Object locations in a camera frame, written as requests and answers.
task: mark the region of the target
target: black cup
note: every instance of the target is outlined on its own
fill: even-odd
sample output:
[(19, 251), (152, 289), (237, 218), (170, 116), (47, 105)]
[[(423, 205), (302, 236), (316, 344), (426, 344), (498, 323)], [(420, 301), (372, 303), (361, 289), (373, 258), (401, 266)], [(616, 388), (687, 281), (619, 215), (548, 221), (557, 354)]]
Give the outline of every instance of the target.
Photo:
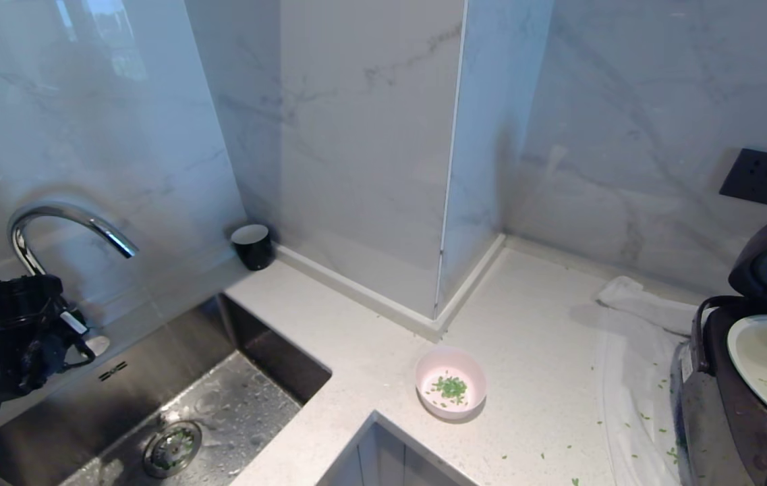
[(230, 243), (248, 270), (263, 270), (275, 259), (273, 241), (265, 225), (245, 225), (239, 228), (230, 235)]

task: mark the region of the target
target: rice cooker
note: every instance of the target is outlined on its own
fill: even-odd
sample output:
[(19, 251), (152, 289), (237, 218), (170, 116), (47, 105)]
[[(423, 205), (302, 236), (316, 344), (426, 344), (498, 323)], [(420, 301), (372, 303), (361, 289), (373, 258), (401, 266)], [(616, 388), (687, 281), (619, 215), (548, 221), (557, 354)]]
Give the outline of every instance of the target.
[(692, 321), (682, 419), (695, 486), (767, 486), (767, 225)]

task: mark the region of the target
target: kitchen sink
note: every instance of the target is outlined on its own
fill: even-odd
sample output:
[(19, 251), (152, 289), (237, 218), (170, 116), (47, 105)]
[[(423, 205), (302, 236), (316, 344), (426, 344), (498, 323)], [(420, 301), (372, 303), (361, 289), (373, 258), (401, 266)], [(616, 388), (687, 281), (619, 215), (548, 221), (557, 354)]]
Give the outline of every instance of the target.
[(0, 484), (229, 484), (331, 372), (208, 299), (0, 428)]

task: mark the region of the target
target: wall outlet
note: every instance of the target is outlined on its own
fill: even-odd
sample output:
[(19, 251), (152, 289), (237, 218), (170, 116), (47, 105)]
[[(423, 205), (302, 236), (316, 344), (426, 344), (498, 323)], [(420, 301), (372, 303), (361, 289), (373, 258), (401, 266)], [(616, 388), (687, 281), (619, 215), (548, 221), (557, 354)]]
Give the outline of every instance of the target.
[(767, 204), (767, 152), (741, 150), (719, 194)]

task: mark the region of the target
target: drain strainer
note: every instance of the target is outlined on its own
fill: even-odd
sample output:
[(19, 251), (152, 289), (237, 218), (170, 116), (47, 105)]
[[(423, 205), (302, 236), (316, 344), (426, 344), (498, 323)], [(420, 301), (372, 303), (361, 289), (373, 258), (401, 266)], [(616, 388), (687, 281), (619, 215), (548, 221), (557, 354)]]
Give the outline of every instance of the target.
[(155, 434), (143, 452), (143, 470), (164, 478), (179, 473), (198, 455), (202, 433), (195, 422), (176, 422)]

